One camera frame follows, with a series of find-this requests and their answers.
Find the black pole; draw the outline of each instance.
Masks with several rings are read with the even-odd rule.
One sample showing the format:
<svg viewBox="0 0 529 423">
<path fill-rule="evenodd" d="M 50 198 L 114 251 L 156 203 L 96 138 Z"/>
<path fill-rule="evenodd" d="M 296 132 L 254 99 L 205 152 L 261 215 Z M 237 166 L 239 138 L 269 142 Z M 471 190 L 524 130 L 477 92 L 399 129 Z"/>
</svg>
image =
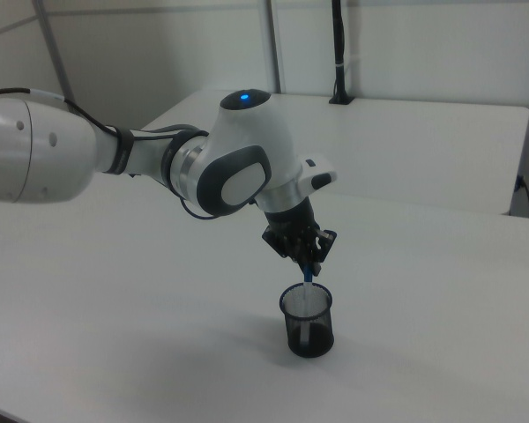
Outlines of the black pole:
<svg viewBox="0 0 529 423">
<path fill-rule="evenodd" d="M 349 104 L 354 97 L 346 95 L 345 91 L 345 28 L 343 27 L 343 16 L 341 13 L 341 0 L 332 0 L 333 10 L 333 42 L 335 45 L 335 86 L 336 92 L 331 104 Z"/>
</svg>

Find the white panel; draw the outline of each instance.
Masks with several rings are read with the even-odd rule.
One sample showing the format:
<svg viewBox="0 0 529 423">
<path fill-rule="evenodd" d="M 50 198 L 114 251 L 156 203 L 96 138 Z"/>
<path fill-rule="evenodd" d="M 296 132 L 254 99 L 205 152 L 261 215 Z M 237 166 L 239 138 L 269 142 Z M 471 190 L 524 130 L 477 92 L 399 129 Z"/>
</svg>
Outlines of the white panel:
<svg viewBox="0 0 529 423">
<path fill-rule="evenodd" d="M 61 92 L 37 21 L 0 34 L 0 88 L 9 86 Z"/>
<path fill-rule="evenodd" d="M 0 0 L 0 28 L 35 14 L 31 0 Z"/>
<path fill-rule="evenodd" d="M 352 90 L 370 98 L 529 102 L 529 4 L 351 7 Z M 289 93 L 334 79 L 331 8 L 278 7 Z"/>
<path fill-rule="evenodd" d="M 268 87 L 257 9 L 51 25 L 78 103 L 104 122 L 141 127 L 200 88 Z"/>
<path fill-rule="evenodd" d="M 257 0 L 45 0 L 47 11 L 102 11 L 108 9 L 144 9 L 168 6 L 239 6 L 255 5 Z"/>
</svg>

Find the cable clip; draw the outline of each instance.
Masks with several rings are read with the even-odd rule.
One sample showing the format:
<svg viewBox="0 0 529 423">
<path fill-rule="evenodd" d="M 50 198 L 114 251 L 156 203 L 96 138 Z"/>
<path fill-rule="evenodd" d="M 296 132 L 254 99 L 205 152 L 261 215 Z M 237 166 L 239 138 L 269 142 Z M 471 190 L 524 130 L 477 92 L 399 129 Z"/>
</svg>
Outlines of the cable clip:
<svg viewBox="0 0 529 423">
<path fill-rule="evenodd" d="M 105 174 L 122 174 L 127 167 L 130 158 L 135 136 L 130 130 L 114 128 L 117 133 L 117 150 L 115 151 L 112 167 L 104 172 Z"/>
</svg>

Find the black cable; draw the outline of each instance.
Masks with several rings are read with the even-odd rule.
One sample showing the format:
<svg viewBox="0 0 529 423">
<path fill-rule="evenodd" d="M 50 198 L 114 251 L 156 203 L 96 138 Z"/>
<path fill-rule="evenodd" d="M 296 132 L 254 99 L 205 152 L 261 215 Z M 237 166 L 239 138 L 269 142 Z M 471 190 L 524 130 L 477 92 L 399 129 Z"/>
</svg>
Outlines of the black cable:
<svg viewBox="0 0 529 423">
<path fill-rule="evenodd" d="M 158 128 L 157 130 L 141 130 L 141 131 L 151 132 L 153 134 L 160 134 L 161 132 L 171 132 L 173 130 L 197 130 L 197 127 L 184 123 L 184 124 L 165 126 L 164 128 Z"/>
<path fill-rule="evenodd" d="M 527 194 L 527 202 L 529 203 L 529 188 L 527 188 L 527 184 L 525 183 L 525 180 L 521 181 L 521 186 L 525 188 L 525 193 Z"/>
<path fill-rule="evenodd" d="M 14 88 L 1 88 L 0 89 L 0 95 L 3 94 L 31 94 L 31 90 L 29 88 L 21 88 L 21 87 L 14 87 Z M 82 116 L 85 117 L 87 121 L 98 127 L 103 132 L 106 132 L 107 134 L 117 137 L 117 132 L 115 130 L 110 129 L 108 126 L 104 125 L 102 122 L 95 119 L 93 116 L 91 116 L 88 112 L 86 112 L 81 106 L 79 106 L 77 103 L 72 101 L 71 99 L 67 99 L 64 97 L 60 97 L 59 100 L 63 98 L 63 102 L 79 112 Z M 187 124 L 178 124 L 178 125 L 171 125 L 167 126 L 165 128 L 159 128 L 157 130 L 143 130 L 143 132 L 150 132 L 150 133 L 161 133 L 161 132 L 170 132 L 172 130 L 191 130 L 195 129 L 192 125 Z M 166 135 L 166 136 L 155 136 L 155 137 L 149 137 L 149 136 L 142 136 L 142 137 L 134 137 L 135 141 L 147 141 L 147 140 L 155 140 L 155 139 L 170 139 L 172 138 L 172 135 Z"/>
<path fill-rule="evenodd" d="M 79 106 L 77 103 L 75 103 L 74 101 L 72 100 L 69 100 L 69 99 L 64 99 L 64 102 L 66 104 L 68 104 L 69 106 L 71 106 L 72 108 L 74 108 L 77 112 L 79 112 L 82 116 L 84 116 L 86 118 L 86 120 L 88 120 L 89 122 L 93 123 L 94 125 L 96 125 L 98 128 L 100 128 L 102 131 L 106 132 L 107 134 L 109 135 L 113 135 L 114 137 L 117 137 L 117 132 L 115 132 L 115 130 L 111 130 L 110 128 L 108 128 L 106 125 L 104 125 L 103 123 L 97 121 L 96 119 L 94 119 L 92 116 L 90 116 L 81 106 Z"/>
<path fill-rule="evenodd" d="M 193 212 L 191 209 L 188 208 L 186 205 L 186 202 L 184 201 L 184 198 L 180 197 L 180 204 L 183 205 L 184 210 L 193 218 L 200 219 L 200 220 L 214 220 L 217 219 L 219 216 L 199 216 L 195 212 Z"/>
<path fill-rule="evenodd" d="M 29 94 L 29 88 L 0 88 L 2 94 Z"/>
</svg>

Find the black cup rim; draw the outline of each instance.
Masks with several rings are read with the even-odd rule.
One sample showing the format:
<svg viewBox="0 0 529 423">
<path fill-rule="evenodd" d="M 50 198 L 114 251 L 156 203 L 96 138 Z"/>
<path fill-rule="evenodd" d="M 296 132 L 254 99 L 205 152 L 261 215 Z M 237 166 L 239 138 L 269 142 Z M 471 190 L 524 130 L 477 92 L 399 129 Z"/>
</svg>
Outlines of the black cup rim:
<svg viewBox="0 0 529 423">
<path fill-rule="evenodd" d="M 323 289 L 327 293 L 327 307 L 325 307 L 325 310 L 322 311 L 321 313 L 316 314 L 316 315 L 311 315 L 310 317 L 298 317 L 297 315 L 291 315 L 290 313 L 288 313 L 286 311 L 286 309 L 284 307 L 284 303 L 282 302 L 282 300 L 284 300 L 284 297 L 286 296 L 287 293 L 289 293 L 290 291 L 292 291 L 293 289 L 295 289 L 298 286 L 303 286 L 303 282 L 300 282 L 299 284 L 295 284 L 295 285 L 292 285 L 292 286 L 288 287 L 282 293 L 282 295 L 280 296 L 280 302 L 279 302 L 280 303 L 280 311 L 282 311 L 284 316 L 289 317 L 291 319 L 294 319 L 294 320 L 296 320 L 298 322 L 311 322 L 312 320 L 316 320 L 316 319 L 320 318 L 322 315 L 325 315 L 326 313 L 329 312 L 329 310 L 332 307 L 332 303 L 333 303 L 332 293 L 329 291 L 329 289 L 327 289 L 323 285 L 316 284 L 315 282 L 313 282 L 312 285 Z"/>
</svg>

